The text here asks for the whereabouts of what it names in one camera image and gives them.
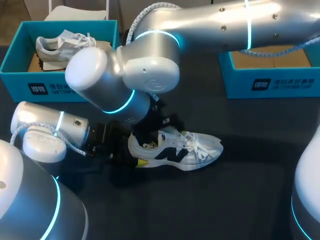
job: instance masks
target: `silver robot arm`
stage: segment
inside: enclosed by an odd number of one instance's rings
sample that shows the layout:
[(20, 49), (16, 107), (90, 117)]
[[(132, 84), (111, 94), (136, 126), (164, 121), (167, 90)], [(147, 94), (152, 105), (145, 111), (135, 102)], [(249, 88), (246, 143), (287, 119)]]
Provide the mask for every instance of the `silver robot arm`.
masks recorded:
[(180, 53), (296, 45), (320, 36), (317, 0), (241, 0), (185, 9), (169, 5), (146, 8), (138, 16), (132, 43), (109, 53), (79, 51), (65, 71), (69, 86), (114, 119), (135, 125), (150, 112), (149, 93), (165, 93), (178, 84)]

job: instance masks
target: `floor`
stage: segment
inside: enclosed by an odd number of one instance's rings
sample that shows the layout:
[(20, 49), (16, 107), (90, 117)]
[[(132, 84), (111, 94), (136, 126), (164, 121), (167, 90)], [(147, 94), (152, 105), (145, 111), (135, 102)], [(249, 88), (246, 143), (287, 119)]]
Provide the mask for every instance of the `floor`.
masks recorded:
[(23, 0), (0, 0), (0, 46), (9, 46), (22, 21), (30, 21)]

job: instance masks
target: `cardboard box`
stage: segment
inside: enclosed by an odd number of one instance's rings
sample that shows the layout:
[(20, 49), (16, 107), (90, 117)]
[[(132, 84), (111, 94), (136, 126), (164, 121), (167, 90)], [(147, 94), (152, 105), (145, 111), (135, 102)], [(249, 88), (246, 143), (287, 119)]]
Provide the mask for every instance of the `cardboard box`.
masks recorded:
[[(251, 49), (278, 53), (293, 46)], [(219, 55), (229, 99), (320, 97), (320, 46), (310, 45), (279, 57), (254, 57), (238, 51)]]
[(56, 38), (63, 30), (81, 33), (97, 41), (119, 45), (118, 25), (115, 20), (100, 21), (24, 21), (0, 67), (0, 77), (14, 102), (86, 102), (66, 83), (64, 71), (41, 71), (35, 55), (36, 39)]

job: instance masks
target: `sneaker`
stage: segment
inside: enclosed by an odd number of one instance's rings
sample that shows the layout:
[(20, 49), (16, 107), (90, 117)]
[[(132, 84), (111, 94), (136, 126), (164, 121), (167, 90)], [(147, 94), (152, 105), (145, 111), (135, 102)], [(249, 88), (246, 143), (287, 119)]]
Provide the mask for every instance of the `sneaker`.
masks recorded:
[(44, 71), (61, 70), (67, 67), (70, 59), (81, 49), (98, 47), (105, 51), (112, 50), (107, 41), (96, 41), (93, 37), (81, 33), (72, 33), (64, 30), (56, 38), (44, 38), (39, 36), (36, 39), (35, 49), (38, 57), (43, 61)]
[(188, 131), (180, 133), (169, 126), (159, 130), (157, 140), (153, 142), (132, 132), (128, 149), (134, 158), (147, 161), (144, 168), (172, 165), (191, 171), (203, 168), (221, 155), (224, 147), (220, 141), (211, 135)]

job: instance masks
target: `yellow patch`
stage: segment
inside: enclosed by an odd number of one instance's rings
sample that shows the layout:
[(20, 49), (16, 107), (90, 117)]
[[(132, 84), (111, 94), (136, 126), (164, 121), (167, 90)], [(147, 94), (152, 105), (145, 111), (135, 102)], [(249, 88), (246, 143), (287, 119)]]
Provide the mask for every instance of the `yellow patch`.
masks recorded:
[(138, 164), (136, 165), (136, 168), (141, 168), (148, 165), (148, 161), (143, 160), (143, 159), (138, 159)]

